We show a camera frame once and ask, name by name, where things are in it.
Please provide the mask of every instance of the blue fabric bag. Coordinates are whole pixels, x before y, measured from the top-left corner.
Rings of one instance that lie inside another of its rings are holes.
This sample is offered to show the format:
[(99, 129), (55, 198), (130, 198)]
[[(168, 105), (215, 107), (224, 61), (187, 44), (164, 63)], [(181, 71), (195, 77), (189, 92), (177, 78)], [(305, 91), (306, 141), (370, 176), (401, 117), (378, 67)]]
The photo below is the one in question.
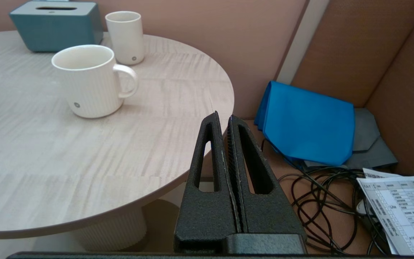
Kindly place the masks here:
[(291, 158), (339, 166), (352, 155), (352, 103), (271, 81), (254, 124)]

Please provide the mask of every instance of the pink wall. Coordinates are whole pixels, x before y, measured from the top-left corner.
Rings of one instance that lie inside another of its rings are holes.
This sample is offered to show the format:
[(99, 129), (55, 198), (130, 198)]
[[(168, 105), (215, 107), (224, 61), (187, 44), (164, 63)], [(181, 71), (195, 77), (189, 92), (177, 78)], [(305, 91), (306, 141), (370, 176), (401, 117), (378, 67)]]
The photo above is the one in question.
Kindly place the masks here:
[[(26, 0), (0, 0), (0, 31), (15, 29), (8, 13)], [(214, 58), (230, 76), (234, 113), (255, 116), (273, 80), (305, 0), (95, 0), (105, 16), (141, 13), (146, 34), (184, 42)]]

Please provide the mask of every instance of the table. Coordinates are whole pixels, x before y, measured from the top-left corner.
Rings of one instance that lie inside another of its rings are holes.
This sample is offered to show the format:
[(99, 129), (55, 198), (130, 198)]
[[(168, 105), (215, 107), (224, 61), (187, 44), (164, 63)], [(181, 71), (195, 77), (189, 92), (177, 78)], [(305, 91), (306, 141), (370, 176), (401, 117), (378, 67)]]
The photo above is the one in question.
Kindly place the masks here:
[(89, 250), (136, 244), (141, 206), (186, 179), (202, 119), (217, 110), (225, 132), (234, 93), (223, 68), (184, 43), (144, 40), (136, 95), (84, 119), (59, 93), (53, 54), (0, 32), (0, 239), (72, 231)]

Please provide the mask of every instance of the ceramic cup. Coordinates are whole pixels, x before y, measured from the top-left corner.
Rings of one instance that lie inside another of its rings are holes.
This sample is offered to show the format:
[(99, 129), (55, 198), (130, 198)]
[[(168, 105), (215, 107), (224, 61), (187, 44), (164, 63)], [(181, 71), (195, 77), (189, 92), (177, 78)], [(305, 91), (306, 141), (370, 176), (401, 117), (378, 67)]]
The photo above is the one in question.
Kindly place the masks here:
[(138, 64), (145, 55), (142, 16), (120, 11), (105, 16), (116, 59), (122, 64)]
[[(123, 98), (138, 90), (138, 76), (131, 68), (116, 64), (114, 52), (105, 46), (82, 45), (64, 49), (52, 57), (68, 104), (84, 118), (99, 118), (118, 110)], [(133, 88), (120, 86), (118, 72), (133, 79)]]

